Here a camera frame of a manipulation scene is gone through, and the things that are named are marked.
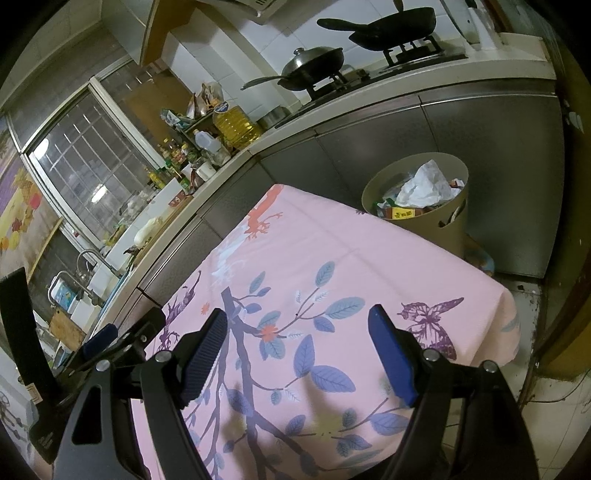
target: plastic bottle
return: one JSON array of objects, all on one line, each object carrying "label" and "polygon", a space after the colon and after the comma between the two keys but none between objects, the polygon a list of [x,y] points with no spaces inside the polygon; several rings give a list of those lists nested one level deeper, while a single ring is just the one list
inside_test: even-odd
[{"label": "plastic bottle", "polygon": [[213,109],[213,124],[238,150],[243,150],[262,135],[261,127],[251,122],[242,108],[229,102],[222,102]]},{"label": "plastic bottle", "polygon": [[210,154],[214,165],[221,167],[230,160],[230,152],[222,145],[222,142],[213,138],[207,132],[195,132],[195,143]]}]

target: butterfly print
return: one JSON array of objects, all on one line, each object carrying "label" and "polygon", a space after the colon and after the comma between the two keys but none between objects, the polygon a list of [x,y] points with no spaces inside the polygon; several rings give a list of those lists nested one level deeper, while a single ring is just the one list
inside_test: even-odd
[{"label": "butterfly print", "polygon": [[447,332],[439,325],[441,314],[457,307],[464,297],[438,303],[429,307],[426,303],[416,302],[402,304],[403,310],[398,313],[404,320],[414,322],[407,331],[411,332],[421,348],[434,348],[449,360],[456,360],[456,348]]}]

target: trash can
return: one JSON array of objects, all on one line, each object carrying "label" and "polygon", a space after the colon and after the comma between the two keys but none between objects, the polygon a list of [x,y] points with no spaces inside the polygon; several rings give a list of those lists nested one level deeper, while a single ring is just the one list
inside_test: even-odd
[{"label": "trash can", "polygon": [[391,187],[405,182],[423,164],[434,160],[449,181],[463,180],[465,186],[456,198],[431,212],[400,220],[384,219],[464,257],[464,230],[467,218],[468,169],[459,158],[439,152],[419,153],[402,158],[378,172],[365,186],[361,203],[366,212],[376,215],[374,203],[379,202]]}]

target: cooking oil bottle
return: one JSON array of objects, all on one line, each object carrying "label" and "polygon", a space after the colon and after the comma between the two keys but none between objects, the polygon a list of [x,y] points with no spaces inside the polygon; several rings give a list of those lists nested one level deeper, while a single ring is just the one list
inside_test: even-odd
[{"label": "cooking oil bottle", "polygon": [[214,108],[213,124],[238,150],[243,150],[262,134],[261,127],[233,102],[222,102]]}]

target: black frying pan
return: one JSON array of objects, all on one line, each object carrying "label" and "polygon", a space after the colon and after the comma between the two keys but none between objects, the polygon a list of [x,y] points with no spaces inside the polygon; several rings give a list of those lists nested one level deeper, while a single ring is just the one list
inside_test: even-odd
[{"label": "black frying pan", "polygon": [[350,41],[362,48],[384,51],[428,37],[437,19],[431,7],[411,8],[388,15],[370,24],[355,24],[336,18],[321,18],[316,23],[328,30],[352,31]]},{"label": "black frying pan", "polygon": [[313,88],[315,83],[333,75],[338,75],[339,70],[343,67],[343,63],[345,63],[343,49],[334,48],[333,50],[307,61],[288,75],[276,75],[273,77],[254,79],[250,82],[246,82],[241,90],[246,90],[247,88],[260,85],[261,83],[270,82],[271,80],[279,80],[279,85],[294,92],[308,90]]}]

